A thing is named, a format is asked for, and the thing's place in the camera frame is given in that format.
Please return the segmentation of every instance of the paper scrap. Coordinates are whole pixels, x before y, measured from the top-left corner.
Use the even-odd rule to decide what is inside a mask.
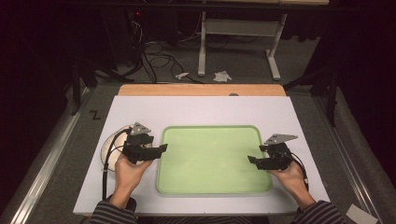
[[[175,75],[175,77],[177,77],[178,78],[178,80],[181,80],[184,76],[186,76],[186,75],[188,75],[189,73],[182,73],[182,74],[179,74],[179,75]]]
[[[215,73],[215,79],[213,79],[214,81],[218,81],[218,82],[227,82],[227,79],[232,80],[232,78],[227,74],[226,71],[222,71],[222,72],[218,72]]]
[[[355,204],[350,205],[346,215],[358,224],[375,224],[378,219],[359,209]]]

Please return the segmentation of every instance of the green tray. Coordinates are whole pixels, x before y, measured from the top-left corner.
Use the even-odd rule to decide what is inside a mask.
[[[264,157],[254,126],[171,126],[159,161],[157,189],[163,194],[261,193],[270,175],[248,161]]]

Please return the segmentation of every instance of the striped sleeve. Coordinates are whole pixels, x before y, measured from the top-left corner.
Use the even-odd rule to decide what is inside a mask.
[[[101,201],[96,205],[90,223],[136,224],[136,219],[134,218],[134,212],[119,209],[109,202]]]
[[[300,212],[295,218],[296,224],[338,224],[346,223],[343,215],[334,204],[319,201]]]

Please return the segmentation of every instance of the gray carpet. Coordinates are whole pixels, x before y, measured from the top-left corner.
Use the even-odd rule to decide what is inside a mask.
[[[265,61],[262,46],[271,43],[267,38],[248,43],[251,37],[239,39],[246,43],[231,43],[221,49],[221,42],[210,42],[213,47],[207,51],[206,76],[198,77],[197,61],[198,47],[180,45],[178,49],[164,46],[163,52],[172,54],[182,64],[184,72],[190,72],[193,79],[204,83],[217,83],[213,80],[214,73],[227,71],[232,80],[228,83],[279,83],[285,84],[299,77],[310,59],[317,41],[298,42],[296,39],[282,40],[276,53],[276,61],[282,80],[274,82],[269,72],[269,66]],[[159,45],[147,49],[147,52],[158,52]],[[157,65],[154,71],[159,82],[178,82],[175,74],[181,73],[181,69],[172,63],[166,63],[166,59],[152,61]],[[138,82],[149,82],[147,72],[139,70],[131,77]],[[83,216],[72,213],[78,197],[78,191],[83,183],[85,174],[90,165],[93,151],[106,121],[106,115],[111,106],[114,95],[117,94],[120,83],[113,80],[99,79],[100,84],[94,90],[85,106],[81,108],[81,117],[69,138],[62,157],[53,172],[35,210],[28,219],[28,223],[79,223]],[[337,143],[332,137],[332,129],[329,129],[326,119],[322,117],[322,111],[318,107],[318,101],[322,99],[312,98],[307,91],[308,87],[298,87],[288,91],[297,116],[302,125],[305,138],[312,151],[318,170],[326,186],[330,199],[345,214],[349,206],[354,203],[361,207],[361,202],[356,196],[355,189],[351,187],[349,176],[345,171],[345,165],[339,156]],[[372,196],[378,214],[383,223],[396,223],[396,197],[395,189],[391,186],[384,171],[373,156],[370,148],[361,135],[359,127],[350,115],[347,104],[342,94],[338,95],[335,122],[336,131],[340,133],[344,146],[353,160],[356,169],[367,186]],[[43,148],[40,155],[32,166],[24,183],[20,186],[13,201],[2,215],[0,222],[9,223],[15,215],[21,201],[40,165],[43,163],[48,150]],[[271,223],[290,223],[291,216],[270,216]]]

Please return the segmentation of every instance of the desk leg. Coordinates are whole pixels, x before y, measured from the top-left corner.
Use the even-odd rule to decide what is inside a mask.
[[[280,36],[282,35],[283,27],[285,26],[285,21],[286,21],[287,17],[288,17],[288,14],[282,14],[282,16],[280,18],[279,25],[277,26],[277,29],[276,29],[276,34],[274,36],[274,45],[273,45],[272,49],[268,49],[266,51],[268,63],[270,64],[271,73],[272,73],[274,80],[280,80],[280,74],[279,74],[279,71],[277,70],[274,55],[275,55],[277,45],[279,44]]]
[[[199,59],[198,59],[198,77],[205,76],[205,64],[206,64],[205,39],[206,39],[206,12],[202,12],[201,47],[200,47]]]

